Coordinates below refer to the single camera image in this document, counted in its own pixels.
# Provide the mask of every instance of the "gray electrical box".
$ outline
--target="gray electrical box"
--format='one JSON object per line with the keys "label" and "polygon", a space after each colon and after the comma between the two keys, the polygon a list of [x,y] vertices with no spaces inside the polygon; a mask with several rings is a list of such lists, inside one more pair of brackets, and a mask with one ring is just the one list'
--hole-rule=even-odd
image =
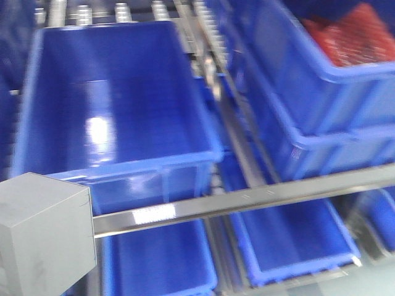
{"label": "gray electrical box", "polygon": [[0,183],[0,296],[56,296],[96,266],[89,188],[27,173]]}

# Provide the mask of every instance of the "plastic storage bin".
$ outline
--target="plastic storage bin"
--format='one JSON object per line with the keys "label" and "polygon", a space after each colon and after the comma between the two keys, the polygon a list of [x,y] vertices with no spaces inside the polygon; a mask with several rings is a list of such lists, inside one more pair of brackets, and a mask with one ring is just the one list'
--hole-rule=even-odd
{"label": "plastic storage bin", "polygon": [[384,246],[395,251],[395,200],[394,188],[378,189],[356,194],[354,207],[367,219]]}
{"label": "plastic storage bin", "polygon": [[[234,155],[219,168],[227,191],[246,187]],[[236,213],[231,222],[253,286],[336,269],[360,257],[325,199]]]}
{"label": "plastic storage bin", "polygon": [[252,54],[240,39],[233,37],[243,53],[243,62],[237,71],[237,80],[241,81],[238,87],[252,106],[260,136],[283,181],[395,161],[394,125],[304,136]]}
{"label": "plastic storage bin", "polygon": [[35,0],[0,4],[0,72],[11,89],[20,89],[35,29]]}
{"label": "plastic storage bin", "polygon": [[[395,33],[395,5],[366,2]],[[248,0],[239,4],[240,13],[229,14],[230,22],[222,22],[241,30],[295,127],[306,136],[395,123],[395,62],[335,67],[297,19],[338,19],[356,3]]]}
{"label": "plastic storage bin", "polygon": [[0,181],[7,178],[18,101],[0,75]]}
{"label": "plastic storage bin", "polygon": [[38,32],[11,176],[88,185],[110,213],[200,196],[221,157],[173,23]]}
{"label": "plastic storage bin", "polygon": [[201,220],[106,238],[104,295],[211,296],[217,276]]}

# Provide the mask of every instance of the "stacked bins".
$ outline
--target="stacked bins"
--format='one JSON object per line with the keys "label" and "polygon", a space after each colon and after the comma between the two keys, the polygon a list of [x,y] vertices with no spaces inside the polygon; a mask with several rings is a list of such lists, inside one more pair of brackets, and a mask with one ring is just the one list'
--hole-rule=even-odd
{"label": "stacked bins", "polygon": [[[299,21],[315,15],[336,20],[358,2],[248,0],[240,4],[246,21],[233,22],[306,136],[395,123],[395,62],[335,67]],[[364,2],[395,33],[395,5]]]}
{"label": "stacked bins", "polygon": [[35,0],[0,3],[0,73],[11,89],[20,89],[35,29]]}
{"label": "stacked bins", "polygon": [[[227,191],[246,187],[233,153],[219,167]],[[236,213],[231,222],[253,286],[337,269],[360,257],[325,199]]]}
{"label": "stacked bins", "polygon": [[395,188],[361,192],[353,197],[352,210],[366,218],[387,250],[395,252]]}
{"label": "stacked bins", "polygon": [[200,196],[221,157],[171,22],[35,36],[11,176],[85,184],[103,214]]}
{"label": "stacked bins", "polygon": [[[218,2],[213,2],[210,1],[212,7],[218,5]],[[309,165],[316,165],[313,167],[321,169],[323,160],[320,162],[320,157],[325,158],[325,154],[332,153],[338,146],[350,144],[355,141],[355,136],[338,134],[326,138],[324,143],[321,143],[318,137],[304,137],[300,131],[292,127],[291,119],[280,110],[281,106],[272,103],[273,97],[277,99],[277,94],[256,67],[253,55],[249,53],[239,36],[240,32],[233,28],[235,21],[231,18],[226,19],[226,15],[231,16],[230,7],[231,5],[227,5],[221,8],[220,5],[213,9],[228,12],[218,18],[220,30],[225,34],[227,45],[231,47],[229,71],[239,91],[251,102],[261,127],[260,135],[269,146],[268,150],[273,161],[275,160],[282,180],[318,174],[317,171],[307,170]],[[370,159],[369,153],[372,152],[364,153],[365,158]],[[228,191],[246,187],[232,152],[225,155],[219,167]],[[336,269],[352,263],[360,256],[332,204],[325,199],[237,213],[231,216],[231,222],[247,275],[253,286]]]}

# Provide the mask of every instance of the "metal rail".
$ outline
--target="metal rail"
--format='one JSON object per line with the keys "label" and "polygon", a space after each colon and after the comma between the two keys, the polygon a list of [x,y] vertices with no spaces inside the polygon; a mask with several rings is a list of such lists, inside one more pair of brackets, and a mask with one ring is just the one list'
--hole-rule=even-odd
{"label": "metal rail", "polygon": [[95,237],[392,185],[395,185],[394,163],[97,216],[94,218]]}

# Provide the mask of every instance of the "red items in bin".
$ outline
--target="red items in bin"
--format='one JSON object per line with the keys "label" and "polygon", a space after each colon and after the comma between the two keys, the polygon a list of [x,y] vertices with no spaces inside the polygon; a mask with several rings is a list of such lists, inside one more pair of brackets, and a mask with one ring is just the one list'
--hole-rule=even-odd
{"label": "red items in bin", "polygon": [[338,67],[395,60],[395,39],[367,3],[360,3],[337,22],[320,17],[302,22]]}

